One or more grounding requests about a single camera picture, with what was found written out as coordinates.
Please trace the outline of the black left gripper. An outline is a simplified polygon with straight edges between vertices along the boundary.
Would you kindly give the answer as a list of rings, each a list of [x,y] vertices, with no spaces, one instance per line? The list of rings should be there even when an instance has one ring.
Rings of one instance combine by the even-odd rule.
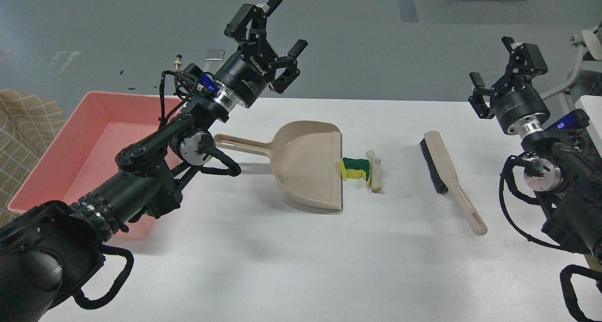
[[[287,55],[281,57],[267,40],[268,17],[282,2],[243,4],[224,29],[224,35],[239,46],[214,78],[235,93],[245,108],[252,106],[267,87],[282,94],[300,75],[298,57],[307,48],[307,40],[297,40]],[[278,69],[284,71],[276,77]]]

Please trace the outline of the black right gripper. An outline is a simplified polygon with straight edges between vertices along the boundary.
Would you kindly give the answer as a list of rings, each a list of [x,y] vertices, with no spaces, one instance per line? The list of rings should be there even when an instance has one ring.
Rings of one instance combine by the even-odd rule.
[[[505,74],[495,82],[492,89],[491,108],[484,101],[492,90],[484,84],[480,73],[471,72],[469,78],[474,86],[468,102],[481,119],[497,119],[506,135],[518,135],[518,121],[531,118],[545,123],[550,111],[532,80],[548,72],[548,66],[536,44],[517,43],[512,37],[502,37],[501,41],[509,52],[509,62]]]

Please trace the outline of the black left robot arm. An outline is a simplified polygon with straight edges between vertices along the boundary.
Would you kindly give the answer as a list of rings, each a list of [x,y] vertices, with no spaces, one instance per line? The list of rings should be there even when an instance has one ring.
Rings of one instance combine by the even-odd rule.
[[[197,173],[241,174],[217,148],[209,129],[237,105],[249,108],[265,88],[283,93],[299,76],[297,40],[278,56],[267,21],[282,0],[243,4],[224,35],[237,50],[216,73],[190,63],[161,73],[156,131],[121,150],[118,172],[72,204],[45,202],[1,228],[1,320],[36,322],[73,298],[82,309],[110,303],[131,274],[134,256],[107,245],[128,224],[155,219],[181,206],[183,188]]]

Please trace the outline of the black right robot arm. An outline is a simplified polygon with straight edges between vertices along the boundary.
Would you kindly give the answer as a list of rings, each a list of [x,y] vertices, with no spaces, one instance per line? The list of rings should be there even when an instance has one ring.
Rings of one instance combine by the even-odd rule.
[[[528,241],[559,251],[584,255],[589,267],[570,265],[560,272],[566,308],[578,322],[589,318],[578,305],[571,283],[573,275],[594,279],[601,287],[601,157],[587,131],[591,119],[583,109],[568,112],[548,127],[550,111],[532,80],[548,71],[535,44],[501,39],[509,52],[505,72],[492,86],[479,73],[469,74],[474,89],[469,103],[480,118],[496,118],[506,135],[519,135],[523,152],[506,159],[499,181],[499,202],[507,221],[514,226],[506,208],[504,191],[538,205],[546,218],[542,232],[546,243],[519,227],[516,232]]]

